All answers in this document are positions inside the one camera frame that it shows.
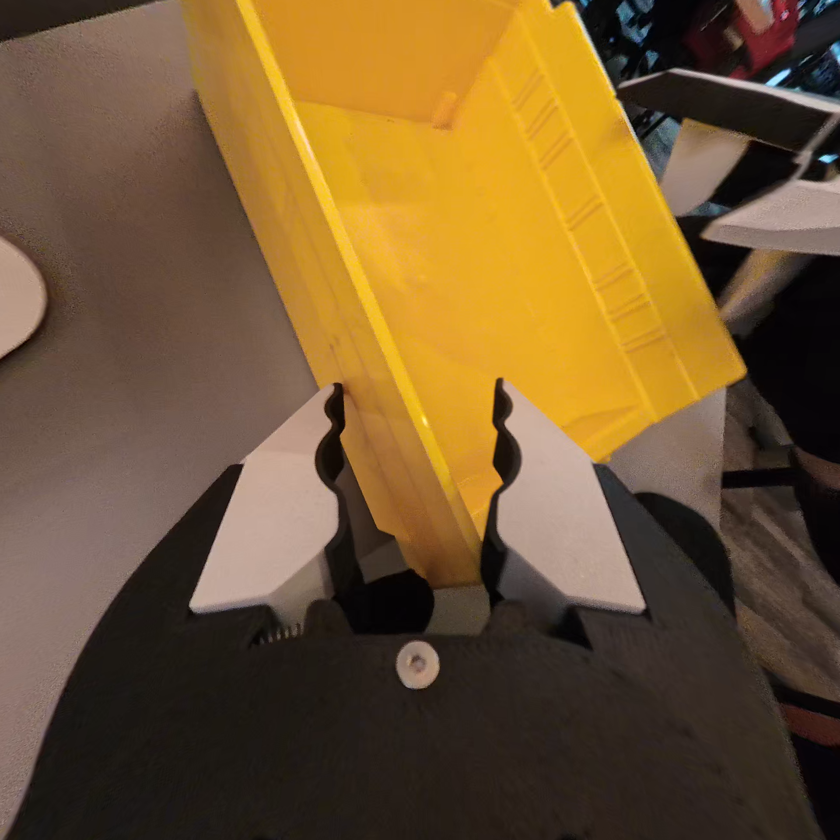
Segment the yellow plastic bin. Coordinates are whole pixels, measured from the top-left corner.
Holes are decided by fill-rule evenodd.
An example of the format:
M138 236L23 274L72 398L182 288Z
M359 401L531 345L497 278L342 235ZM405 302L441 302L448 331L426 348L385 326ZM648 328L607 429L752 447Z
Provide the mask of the yellow plastic bin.
M596 461L746 369L571 2L182 2L376 526L478 581L495 383Z

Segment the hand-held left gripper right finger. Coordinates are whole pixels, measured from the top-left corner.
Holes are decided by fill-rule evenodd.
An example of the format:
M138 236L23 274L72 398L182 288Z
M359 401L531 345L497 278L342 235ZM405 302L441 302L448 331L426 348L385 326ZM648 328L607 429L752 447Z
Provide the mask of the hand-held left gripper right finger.
M508 381L497 379L492 493L480 555L492 605L524 604L537 623L573 608L641 616L647 604L597 464Z

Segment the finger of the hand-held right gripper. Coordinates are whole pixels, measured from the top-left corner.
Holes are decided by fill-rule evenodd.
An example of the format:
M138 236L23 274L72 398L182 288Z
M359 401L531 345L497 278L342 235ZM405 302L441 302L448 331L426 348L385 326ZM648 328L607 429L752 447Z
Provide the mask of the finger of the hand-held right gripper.
M839 180L789 180L714 218L701 237L746 249L839 250Z
M749 136L791 152L839 152L839 103L816 94L688 69L621 82L621 102Z

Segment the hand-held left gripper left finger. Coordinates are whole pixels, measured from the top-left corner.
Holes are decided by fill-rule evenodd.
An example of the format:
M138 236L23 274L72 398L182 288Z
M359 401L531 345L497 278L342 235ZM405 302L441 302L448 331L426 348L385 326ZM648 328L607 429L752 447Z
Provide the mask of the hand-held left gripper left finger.
M190 601L195 614L267 606L303 614L361 585L346 500L343 388L305 402L241 462Z

